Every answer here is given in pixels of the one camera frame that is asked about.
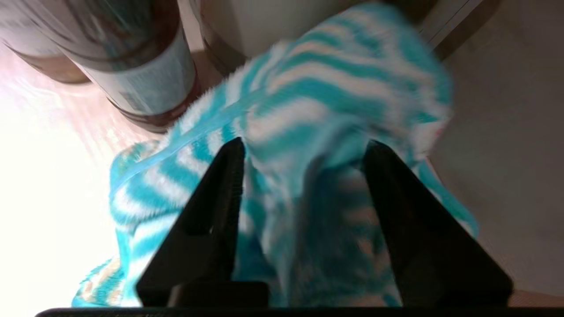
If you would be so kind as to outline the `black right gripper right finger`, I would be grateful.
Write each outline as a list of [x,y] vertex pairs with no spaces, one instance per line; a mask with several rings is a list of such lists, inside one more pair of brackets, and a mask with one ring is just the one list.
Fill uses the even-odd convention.
[[506,307],[513,281],[387,145],[364,175],[405,307]]

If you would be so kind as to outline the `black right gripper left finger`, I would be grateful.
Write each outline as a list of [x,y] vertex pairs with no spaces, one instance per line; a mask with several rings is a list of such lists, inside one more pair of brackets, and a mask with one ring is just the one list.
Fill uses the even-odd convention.
[[268,307],[268,286],[233,281],[245,147],[217,153],[136,285],[143,307]]

